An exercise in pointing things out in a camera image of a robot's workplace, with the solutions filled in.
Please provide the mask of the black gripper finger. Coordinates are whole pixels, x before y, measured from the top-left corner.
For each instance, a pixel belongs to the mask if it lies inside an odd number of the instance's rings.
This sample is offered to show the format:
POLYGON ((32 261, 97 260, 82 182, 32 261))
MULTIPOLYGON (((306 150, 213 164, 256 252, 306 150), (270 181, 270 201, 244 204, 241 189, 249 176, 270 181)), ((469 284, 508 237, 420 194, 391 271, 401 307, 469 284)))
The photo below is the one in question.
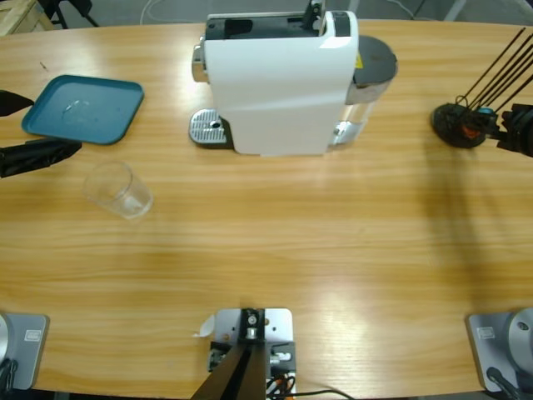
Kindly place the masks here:
POLYGON ((34 104, 30 98, 6 90, 0 91, 0 116, 7 117, 34 104))
POLYGON ((532 124, 510 127, 503 133, 496 146, 514 153, 532 157, 532 124))
POLYGON ((530 104, 514 103, 511 109, 502 113, 503 125, 521 125, 532 119, 532 106, 530 104))
POLYGON ((70 158, 82 143, 62 139, 37 139, 1 148, 1 178, 48 168, 70 158))

